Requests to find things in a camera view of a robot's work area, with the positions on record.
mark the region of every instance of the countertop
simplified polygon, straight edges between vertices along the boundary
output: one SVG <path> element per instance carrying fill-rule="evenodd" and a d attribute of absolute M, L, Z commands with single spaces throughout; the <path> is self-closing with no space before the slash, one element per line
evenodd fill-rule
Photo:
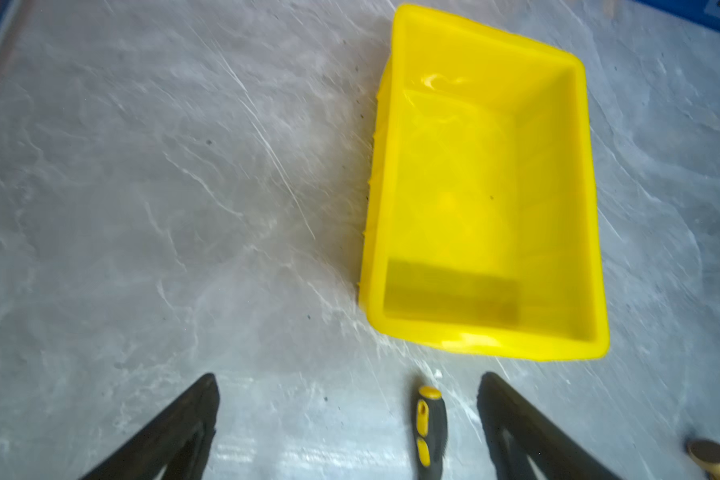
<path fill-rule="evenodd" d="M 720 442 L 720 34 L 618 0 L 426 4 L 586 66 L 611 348 L 460 356 L 356 303 L 390 0 L 34 2 L 0 76 L 0 479 L 76 478 L 199 375 L 204 478 L 410 478 L 408 385 L 446 478 L 493 478 L 498 372 L 617 475 Z"/>

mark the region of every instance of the brass knob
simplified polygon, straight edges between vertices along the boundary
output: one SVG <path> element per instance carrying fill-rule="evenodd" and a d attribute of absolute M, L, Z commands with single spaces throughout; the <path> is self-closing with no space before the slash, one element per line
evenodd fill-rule
<path fill-rule="evenodd" d="M 720 480 L 719 443 L 712 440 L 691 440 L 688 442 L 688 455 L 710 474 L 712 480 Z"/>

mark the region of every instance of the plastic bin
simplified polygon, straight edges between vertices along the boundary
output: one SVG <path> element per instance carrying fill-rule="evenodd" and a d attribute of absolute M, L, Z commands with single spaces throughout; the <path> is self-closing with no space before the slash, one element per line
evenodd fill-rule
<path fill-rule="evenodd" d="M 374 328 L 451 352 L 605 355 L 582 63 L 404 5 L 377 98 L 359 296 Z"/>

